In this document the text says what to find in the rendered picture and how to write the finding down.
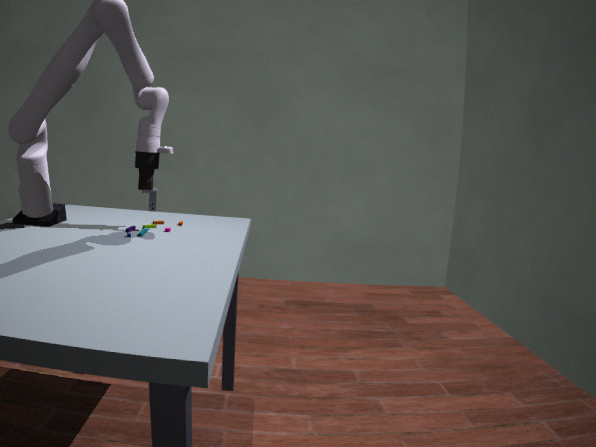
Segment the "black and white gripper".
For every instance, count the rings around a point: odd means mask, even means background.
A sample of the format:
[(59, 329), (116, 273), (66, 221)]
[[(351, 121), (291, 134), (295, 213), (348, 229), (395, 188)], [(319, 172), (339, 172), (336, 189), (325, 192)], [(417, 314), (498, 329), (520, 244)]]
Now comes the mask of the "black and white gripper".
[(160, 137), (138, 136), (135, 168), (139, 168), (138, 189), (150, 193), (149, 211), (156, 211), (157, 189), (153, 189), (154, 170), (159, 168), (159, 154), (173, 154), (172, 147), (160, 147)]

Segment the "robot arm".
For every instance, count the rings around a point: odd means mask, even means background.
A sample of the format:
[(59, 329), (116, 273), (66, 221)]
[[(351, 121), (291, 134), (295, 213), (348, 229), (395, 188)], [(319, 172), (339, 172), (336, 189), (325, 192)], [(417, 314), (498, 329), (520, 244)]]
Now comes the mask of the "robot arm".
[(81, 76), (104, 32), (132, 83), (137, 106), (151, 110), (149, 116), (140, 119), (138, 136), (160, 137), (169, 97), (164, 88), (145, 88), (154, 76), (135, 39), (127, 5), (123, 0), (94, 0), (9, 123), (9, 135), (19, 143), (18, 190), (22, 213), (28, 217), (44, 217), (53, 211), (44, 119)]

